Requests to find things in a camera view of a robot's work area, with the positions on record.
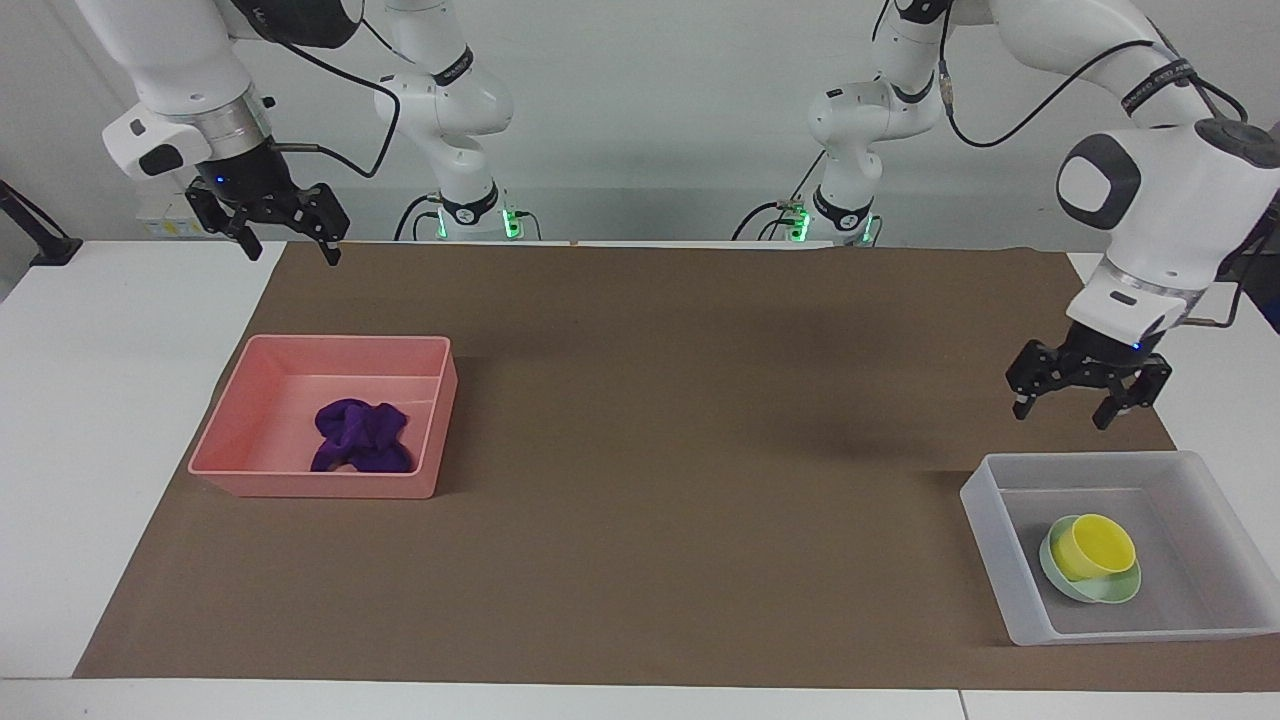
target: white table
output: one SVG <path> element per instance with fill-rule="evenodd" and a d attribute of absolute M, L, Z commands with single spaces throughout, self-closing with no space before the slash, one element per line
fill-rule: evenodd
<path fill-rule="evenodd" d="M 0 473 L 0 678 L 22 678 L 0 682 L 0 719 L 1056 717 L 1051 693 L 67 680 L 279 255 L 269 245 L 250 264 L 229 243 L 88 243 L 0 304 L 0 457 L 22 468 L 20 482 Z M 1087 272 L 1097 258 L 1073 261 Z M 1216 288 L 1207 309 L 1225 311 L 1229 295 Z M 1267 382 L 1280 337 L 1245 304 L 1235 328 L 1184 328 L 1161 352 L 1175 368 L 1157 406 L 1165 425 L 1204 456 L 1280 569 L 1280 443 L 1270 438 L 1280 387 Z M 1280 694 L 1076 702 L 1100 720 L 1280 716 Z"/>

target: green bowl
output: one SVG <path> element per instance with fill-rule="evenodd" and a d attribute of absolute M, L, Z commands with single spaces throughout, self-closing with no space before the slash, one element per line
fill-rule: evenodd
<path fill-rule="evenodd" d="M 1048 578 L 1050 584 L 1057 588 L 1060 593 L 1076 602 L 1102 605 L 1124 605 L 1129 602 L 1142 588 L 1142 566 L 1137 561 L 1134 561 L 1133 568 L 1124 573 L 1105 578 L 1093 578 L 1091 580 L 1071 582 L 1059 570 L 1051 550 L 1053 541 L 1068 532 L 1076 518 L 1079 515 L 1060 518 L 1041 542 L 1041 569 L 1044 570 L 1044 577 Z"/>

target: translucent plastic bin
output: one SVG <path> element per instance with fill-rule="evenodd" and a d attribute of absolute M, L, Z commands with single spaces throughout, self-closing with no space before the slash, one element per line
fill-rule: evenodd
<path fill-rule="evenodd" d="M 457 384 L 443 337 L 253 336 L 188 469 L 241 497 L 431 497 Z M 310 471 L 316 413 L 348 397 L 408 416 L 411 471 Z"/>
<path fill-rule="evenodd" d="M 960 491 L 1014 643 L 1228 639 L 1280 632 L 1280 583 L 1194 452 L 991 455 Z M 1059 593 L 1039 544 L 1064 515 L 1129 530 L 1142 591 L 1117 606 Z"/>

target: white plastic container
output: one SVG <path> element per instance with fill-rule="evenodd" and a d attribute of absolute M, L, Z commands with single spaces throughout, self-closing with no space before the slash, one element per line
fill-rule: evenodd
<path fill-rule="evenodd" d="M 960 498 L 1015 644 L 1280 633 L 1280 582 L 1194 452 L 989 455 Z M 1069 600 L 1041 571 L 1044 533 L 1083 512 L 1138 547 L 1143 585 L 1125 605 Z"/>

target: pink plastic container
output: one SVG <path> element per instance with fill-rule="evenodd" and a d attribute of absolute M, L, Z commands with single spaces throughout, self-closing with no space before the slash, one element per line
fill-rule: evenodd
<path fill-rule="evenodd" d="M 457 387 L 444 337 L 253 336 L 188 469 L 241 497 L 431 497 Z M 412 471 L 310 471 L 316 413 L 348 397 L 408 416 Z"/>

